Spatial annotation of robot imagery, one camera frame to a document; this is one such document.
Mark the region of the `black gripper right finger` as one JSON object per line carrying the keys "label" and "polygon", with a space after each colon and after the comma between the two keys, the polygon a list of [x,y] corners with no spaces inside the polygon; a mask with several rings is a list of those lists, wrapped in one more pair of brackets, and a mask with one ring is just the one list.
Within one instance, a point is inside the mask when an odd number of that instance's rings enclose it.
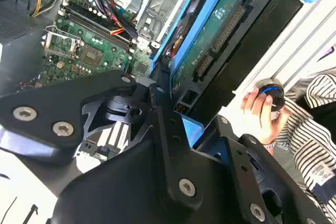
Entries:
{"label": "black gripper right finger", "polygon": [[237,138],[222,116],[213,118],[196,153],[205,222],[329,222],[255,137]]}

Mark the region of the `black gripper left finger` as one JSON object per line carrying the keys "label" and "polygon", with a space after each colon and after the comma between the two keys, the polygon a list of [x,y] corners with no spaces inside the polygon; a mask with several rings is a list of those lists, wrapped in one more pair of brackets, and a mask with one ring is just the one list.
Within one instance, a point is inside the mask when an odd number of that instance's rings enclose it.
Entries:
{"label": "black gripper left finger", "polygon": [[66,165],[85,137],[118,120],[133,126],[129,150],[154,145],[164,207],[198,209],[203,192],[187,164],[192,151],[170,95],[162,83],[146,87],[121,70],[2,96],[1,149]]}

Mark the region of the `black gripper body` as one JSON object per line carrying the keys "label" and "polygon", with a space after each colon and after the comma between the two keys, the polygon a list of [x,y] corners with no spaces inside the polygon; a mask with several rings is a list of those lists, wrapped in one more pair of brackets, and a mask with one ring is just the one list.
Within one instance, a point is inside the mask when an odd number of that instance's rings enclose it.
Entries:
{"label": "black gripper body", "polygon": [[166,209],[159,197],[154,145],[142,143],[80,175],[60,194],[52,223],[237,223],[237,201],[224,166],[193,151],[196,210]]}

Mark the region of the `person's bare hand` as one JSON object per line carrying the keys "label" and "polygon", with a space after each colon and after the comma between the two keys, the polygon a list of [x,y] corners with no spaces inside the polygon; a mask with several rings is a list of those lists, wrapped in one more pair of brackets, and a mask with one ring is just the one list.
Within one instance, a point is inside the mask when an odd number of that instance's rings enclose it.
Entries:
{"label": "person's bare hand", "polygon": [[273,119],[272,102],[272,96],[259,94],[259,89],[254,88],[243,98],[240,107],[248,133],[263,145],[269,145],[276,139],[290,116],[290,111],[282,107],[278,116]]}

